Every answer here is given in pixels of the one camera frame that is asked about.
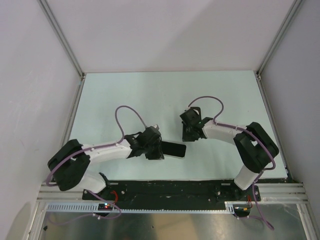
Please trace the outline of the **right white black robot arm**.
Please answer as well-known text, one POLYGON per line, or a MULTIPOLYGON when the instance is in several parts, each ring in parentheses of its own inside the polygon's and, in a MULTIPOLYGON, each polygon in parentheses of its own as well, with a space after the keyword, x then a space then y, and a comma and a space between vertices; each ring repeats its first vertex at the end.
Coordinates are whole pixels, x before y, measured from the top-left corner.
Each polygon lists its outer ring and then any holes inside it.
POLYGON ((184 142, 214 139, 236 147, 243 166, 231 187, 234 199, 243 200, 249 195, 249 187, 263 172, 275 169, 275 157, 279 154, 279 148, 259 123, 233 126, 214 123, 211 117, 201 119, 199 116, 181 116, 180 118, 184 142))

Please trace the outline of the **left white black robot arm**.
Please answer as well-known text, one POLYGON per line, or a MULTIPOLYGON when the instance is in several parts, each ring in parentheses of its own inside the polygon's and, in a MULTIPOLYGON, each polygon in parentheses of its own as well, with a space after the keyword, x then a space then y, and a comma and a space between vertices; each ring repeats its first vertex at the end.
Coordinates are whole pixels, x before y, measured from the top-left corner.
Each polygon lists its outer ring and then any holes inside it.
POLYGON ((90 190, 99 199, 107 199, 111 187, 106 177, 89 171, 89 167, 110 160, 129 159, 145 155, 148 160, 164 159, 160 135, 146 137, 126 135, 120 143, 83 145, 69 140, 47 163, 50 174, 46 183, 64 192, 75 187, 90 190))

